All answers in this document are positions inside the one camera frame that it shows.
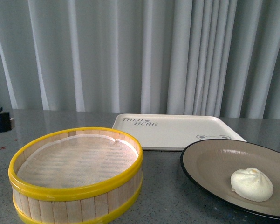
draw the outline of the white tray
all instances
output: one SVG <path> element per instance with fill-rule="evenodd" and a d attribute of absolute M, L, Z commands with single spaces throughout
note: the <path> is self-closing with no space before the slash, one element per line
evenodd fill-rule
<path fill-rule="evenodd" d="M 222 120 L 211 116 L 120 114 L 113 128 L 134 136 L 143 150 L 182 151 L 205 139 L 245 141 Z"/>

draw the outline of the bamboo steamer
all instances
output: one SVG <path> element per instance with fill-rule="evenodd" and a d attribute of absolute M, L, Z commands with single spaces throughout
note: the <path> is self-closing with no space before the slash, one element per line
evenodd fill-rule
<path fill-rule="evenodd" d="M 41 187 L 17 176 L 21 166 L 37 149 L 79 134 L 104 135 L 126 141 L 137 151 L 138 157 L 122 173 L 80 187 Z M 45 135 L 25 145 L 11 159 L 8 176 L 14 206 L 21 220 L 27 224 L 108 223 L 123 214 L 137 199 L 143 181 L 142 161 L 140 143 L 131 135 L 115 129 L 84 127 Z"/>

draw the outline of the yellow plastic band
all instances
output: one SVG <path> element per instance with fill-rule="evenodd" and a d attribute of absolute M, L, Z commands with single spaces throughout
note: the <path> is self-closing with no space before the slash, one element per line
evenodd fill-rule
<path fill-rule="evenodd" d="M 64 189 L 58 189 L 58 188 L 45 188 L 40 186 L 35 186 L 30 183 L 27 183 L 20 179 L 14 172 L 14 164 L 17 158 L 21 153 L 23 153 L 27 148 L 32 146 L 33 144 L 45 140 L 47 138 L 50 138 L 55 135 L 59 135 L 62 133 L 69 133 L 72 131 L 85 131 L 85 130 L 99 130 L 99 131 L 109 131 L 109 132 L 116 132 L 119 134 L 123 134 L 125 136 L 128 136 L 133 141 L 136 142 L 139 148 L 139 156 L 136 159 L 136 161 L 125 171 L 122 173 L 99 183 L 82 186 L 82 187 L 75 187 L 75 188 L 64 188 Z M 11 185 L 13 188 L 18 191 L 19 193 L 34 198 L 37 200 L 42 201 L 75 201 L 75 200 L 81 200 L 85 198 L 94 197 L 97 195 L 105 194 L 123 184 L 125 184 L 128 180 L 130 180 L 141 168 L 143 161 L 143 151 L 140 143 L 137 139 L 132 137 L 131 135 L 111 128 L 104 128 L 104 127 L 81 127 L 81 128 L 73 128 L 73 129 L 67 129 L 58 131 L 55 133 L 44 135 L 28 144 L 26 144 L 24 147 L 22 147 L 11 159 L 10 165 L 8 168 L 8 176 Z"/>
<path fill-rule="evenodd" d="M 142 182 L 143 182 L 143 176 L 141 178 L 140 186 L 137 189 L 137 191 L 135 192 L 135 194 L 128 201 L 126 201 L 122 206 L 120 206 L 119 208 L 115 209 L 114 211 L 112 211 L 112 212 L 110 212 L 107 215 L 104 215 L 102 217 L 92 219 L 92 220 L 88 220 L 88 221 L 81 222 L 81 223 L 75 223 L 75 224 L 97 224 L 97 223 L 106 224 L 106 223 L 111 222 L 112 220 L 118 218 L 119 216 L 121 216 L 124 212 L 126 212 L 135 203 L 136 199 L 139 197 L 141 187 L 142 187 Z M 35 221 L 35 220 L 27 217 L 17 207 L 17 205 L 15 203 L 15 200 L 14 200 L 14 196 L 13 196 L 13 201 L 14 201 L 14 205 L 15 205 L 15 208 L 17 210 L 17 213 L 18 213 L 20 219 L 24 223 L 26 223 L 26 224 L 47 224 L 47 223 Z"/>

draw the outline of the white curtain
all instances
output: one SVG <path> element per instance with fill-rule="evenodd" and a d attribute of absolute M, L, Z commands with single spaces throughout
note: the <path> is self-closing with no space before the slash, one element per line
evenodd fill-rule
<path fill-rule="evenodd" d="M 280 119 L 280 0 L 0 0 L 0 105 Z"/>

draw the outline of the countertop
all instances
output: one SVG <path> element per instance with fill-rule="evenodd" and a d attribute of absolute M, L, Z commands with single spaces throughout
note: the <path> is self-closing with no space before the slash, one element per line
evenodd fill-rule
<path fill-rule="evenodd" d="M 112 127 L 117 113 L 10 110 L 15 128 L 0 133 L 0 224 L 21 224 L 7 170 L 25 144 L 59 130 Z M 280 120 L 220 118 L 246 141 L 280 152 Z M 143 186 L 132 207 L 113 224 L 268 224 L 279 220 L 234 209 L 194 185 L 180 166 L 181 152 L 144 151 Z"/>

